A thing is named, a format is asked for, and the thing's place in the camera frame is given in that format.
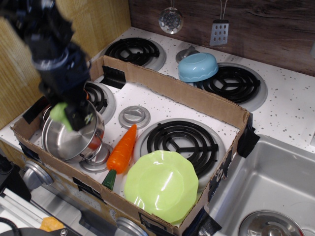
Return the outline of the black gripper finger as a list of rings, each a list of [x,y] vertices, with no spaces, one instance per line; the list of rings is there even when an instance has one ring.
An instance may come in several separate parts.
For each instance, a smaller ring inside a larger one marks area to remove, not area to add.
[[[69,123],[69,131],[79,131],[85,126],[84,119],[79,109],[75,107],[66,107],[64,111]]]
[[[94,118],[94,106],[91,104],[89,100],[85,100],[77,107],[77,109],[80,110],[82,117],[84,119],[85,124],[84,127],[86,127],[91,123],[91,121]]]

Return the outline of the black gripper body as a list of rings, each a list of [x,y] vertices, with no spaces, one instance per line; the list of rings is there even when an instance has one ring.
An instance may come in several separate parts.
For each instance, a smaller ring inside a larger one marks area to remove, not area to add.
[[[58,46],[52,42],[31,44],[32,63],[39,72],[39,90],[52,106],[66,103],[75,110],[87,106],[84,85],[89,79],[86,54],[74,42]]]

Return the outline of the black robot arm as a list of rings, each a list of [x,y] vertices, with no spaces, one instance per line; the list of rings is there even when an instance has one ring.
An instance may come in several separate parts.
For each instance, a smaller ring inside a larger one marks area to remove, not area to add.
[[[79,131],[94,118],[84,91],[90,77],[86,54],[72,41],[72,23],[53,0],[2,0],[0,15],[29,47],[41,77],[39,90],[52,106],[51,117]]]

